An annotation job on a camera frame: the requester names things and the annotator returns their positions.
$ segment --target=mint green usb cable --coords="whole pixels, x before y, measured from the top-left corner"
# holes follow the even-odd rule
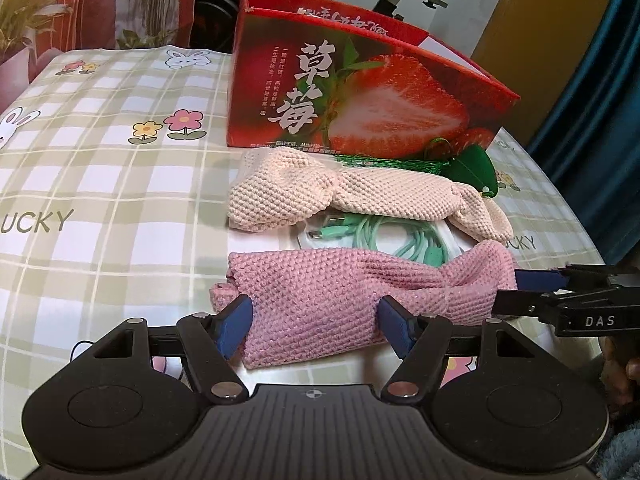
[[[412,262],[422,262],[431,267],[439,267],[449,259],[446,245],[440,240],[436,229],[429,222],[419,220],[353,213],[345,213],[343,216],[329,215],[324,227],[317,231],[310,231],[309,236],[342,238],[353,235],[353,247],[377,251],[378,229],[388,222],[402,224],[410,234],[410,240],[400,247],[394,256],[400,256]]]

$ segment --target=silver screw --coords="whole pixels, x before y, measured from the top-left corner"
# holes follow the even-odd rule
[[[242,386],[232,381],[222,381],[211,387],[211,393],[221,399],[235,399],[242,393]]]
[[[386,390],[394,397],[414,397],[418,394],[418,386],[408,381],[391,383]]]

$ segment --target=checkered tablecloth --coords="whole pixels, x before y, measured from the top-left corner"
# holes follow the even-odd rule
[[[40,114],[0,150],[0,474],[21,478],[35,466],[22,407],[69,361],[77,341],[96,340],[128,317],[160,325],[210,311],[208,290],[224,281],[230,251],[296,247],[289,229],[258,241],[225,226],[241,150],[225,143],[231,58],[207,58],[175,69],[165,48],[70,52],[10,108]],[[184,117],[179,110],[200,114],[189,115],[187,130],[172,131]],[[516,232],[509,247],[523,267],[601,262],[566,203],[506,132],[490,155],[506,186],[498,203]],[[546,327],[516,323],[558,348]],[[561,354],[575,362],[594,351],[585,341]],[[397,364],[382,345],[238,370],[249,387],[379,385]]]

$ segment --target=red strawberry box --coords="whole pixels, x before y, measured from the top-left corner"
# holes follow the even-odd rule
[[[240,148],[438,158],[487,148],[519,99],[424,30],[333,0],[242,0],[234,55]]]

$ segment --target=teal curtain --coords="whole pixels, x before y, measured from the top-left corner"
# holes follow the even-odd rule
[[[618,263],[640,240],[640,0],[610,0],[527,151]]]

